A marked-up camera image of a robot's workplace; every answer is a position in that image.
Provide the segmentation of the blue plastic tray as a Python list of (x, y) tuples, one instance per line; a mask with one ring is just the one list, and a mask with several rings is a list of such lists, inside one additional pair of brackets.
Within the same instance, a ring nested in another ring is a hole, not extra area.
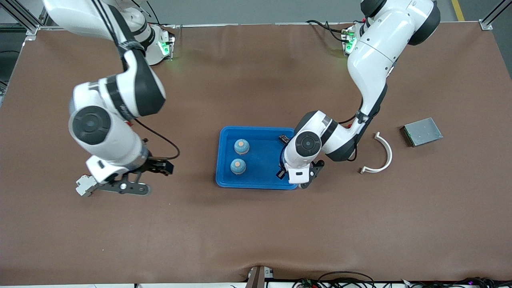
[[(272, 126), (225, 126), (220, 131), (219, 149), (216, 163), (216, 183), (223, 188), (257, 188), (263, 190), (294, 190), (297, 184), (289, 184), (288, 175), (276, 177), (280, 170), (280, 153), (284, 145), (278, 137), (294, 135), (293, 128)], [(234, 151), (234, 143), (245, 139), (250, 150), (245, 155)], [(235, 175), (230, 171), (230, 163), (236, 158), (243, 159), (247, 169)]]

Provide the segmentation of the white circuit breaker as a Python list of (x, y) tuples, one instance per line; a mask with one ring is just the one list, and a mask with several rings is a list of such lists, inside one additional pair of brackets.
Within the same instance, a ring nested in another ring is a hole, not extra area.
[(76, 191), (82, 197), (89, 197), (93, 191), (95, 191), (99, 187), (99, 183), (96, 179), (90, 175), (82, 175), (76, 181)]

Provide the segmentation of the white curved plastic clip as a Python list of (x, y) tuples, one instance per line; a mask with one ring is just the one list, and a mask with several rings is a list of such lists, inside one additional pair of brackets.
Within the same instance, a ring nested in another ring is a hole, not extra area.
[(379, 173), (379, 172), (382, 172), (384, 171), (386, 168), (388, 168), (392, 162), (392, 159), (393, 159), (393, 151), (392, 151), (392, 147), (391, 145), (389, 144), (389, 142), (383, 138), (380, 134), (380, 132), (376, 132), (375, 135), (374, 135), (374, 139), (378, 142), (381, 143), (381, 145), (384, 147), (384, 149), (386, 150), (386, 162), (385, 164), (380, 167), (380, 168), (370, 168), (368, 166), (364, 166), (360, 169), (360, 174), (364, 174), (364, 173)]

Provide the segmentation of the grey metal box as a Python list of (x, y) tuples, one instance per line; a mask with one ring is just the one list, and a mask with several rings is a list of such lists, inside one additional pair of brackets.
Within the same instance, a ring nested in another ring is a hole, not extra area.
[(443, 138), (433, 118), (406, 124), (402, 127), (405, 139), (412, 147), (422, 146)]

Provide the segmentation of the grey table edge bracket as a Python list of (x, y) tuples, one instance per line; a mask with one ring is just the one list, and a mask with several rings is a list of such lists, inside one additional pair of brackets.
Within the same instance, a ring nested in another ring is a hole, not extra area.
[(248, 273), (245, 288), (271, 288), (274, 280), (274, 270), (267, 266), (255, 266)]

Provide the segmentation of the aluminium table edge rail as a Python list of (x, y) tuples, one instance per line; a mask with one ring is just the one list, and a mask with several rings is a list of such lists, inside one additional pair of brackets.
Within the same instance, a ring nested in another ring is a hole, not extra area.
[[(479, 24), (479, 21), (441, 21), (441, 24), (462, 24), (476, 22)], [(355, 24), (354, 22), (329, 22), (333, 26), (348, 27), (350, 24)], [(275, 22), (273, 24), (238, 24), (238, 23), (225, 23), (225, 24), (162, 24), (160, 27), (162, 28), (170, 28), (170, 29), (180, 29), (180, 28), (206, 28), (206, 27), (226, 27), (226, 26), (261, 26), (261, 25), (275, 25), (275, 26), (287, 26), (287, 25), (306, 25), (306, 24), (314, 24), (307, 22)], [(55, 30), (61, 31), (65, 30), (60, 26), (38, 26), (36, 31), (40, 30)]]

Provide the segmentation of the aluminium frame profile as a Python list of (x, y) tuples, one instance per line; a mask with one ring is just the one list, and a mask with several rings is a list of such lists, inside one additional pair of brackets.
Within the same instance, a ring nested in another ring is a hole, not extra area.
[(33, 36), (39, 28), (54, 25), (43, 0), (0, 0), (0, 33)]
[(488, 15), (483, 19), (479, 19), (480, 27), (483, 31), (492, 30), (492, 23), (510, 6), (512, 0), (500, 0), (497, 6), (495, 6)]

